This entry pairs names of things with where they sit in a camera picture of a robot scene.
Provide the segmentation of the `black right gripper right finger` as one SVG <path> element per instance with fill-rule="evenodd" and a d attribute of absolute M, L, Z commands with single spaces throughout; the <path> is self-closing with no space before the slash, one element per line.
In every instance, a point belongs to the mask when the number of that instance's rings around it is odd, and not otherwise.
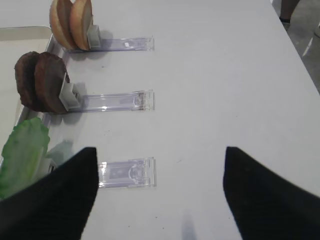
<path fill-rule="evenodd" d="M 320 198 L 238 147 L 226 148 L 223 191 L 244 240 L 320 238 Z"/>

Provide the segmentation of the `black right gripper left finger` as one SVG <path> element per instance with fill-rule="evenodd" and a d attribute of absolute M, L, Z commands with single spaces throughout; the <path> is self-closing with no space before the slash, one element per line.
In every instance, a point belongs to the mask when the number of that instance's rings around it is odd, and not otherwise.
<path fill-rule="evenodd" d="M 85 147 L 46 177 L 0 202 L 0 238 L 79 240 L 98 189 L 97 150 Z"/>

